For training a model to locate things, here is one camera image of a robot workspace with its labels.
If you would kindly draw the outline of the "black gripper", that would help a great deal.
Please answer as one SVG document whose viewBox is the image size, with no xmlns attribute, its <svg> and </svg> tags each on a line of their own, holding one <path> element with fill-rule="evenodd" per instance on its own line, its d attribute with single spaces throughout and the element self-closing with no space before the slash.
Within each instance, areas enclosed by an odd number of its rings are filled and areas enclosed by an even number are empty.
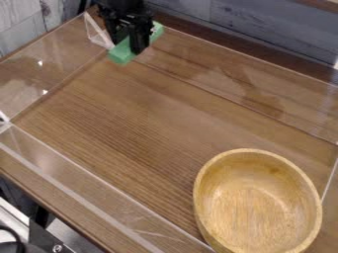
<svg viewBox="0 0 338 253">
<path fill-rule="evenodd" d="M 140 54 L 153 33 L 152 14 L 144 0 L 96 0 L 96 5 L 111 41 L 117 44 L 129 31 L 131 51 Z"/>
</svg>

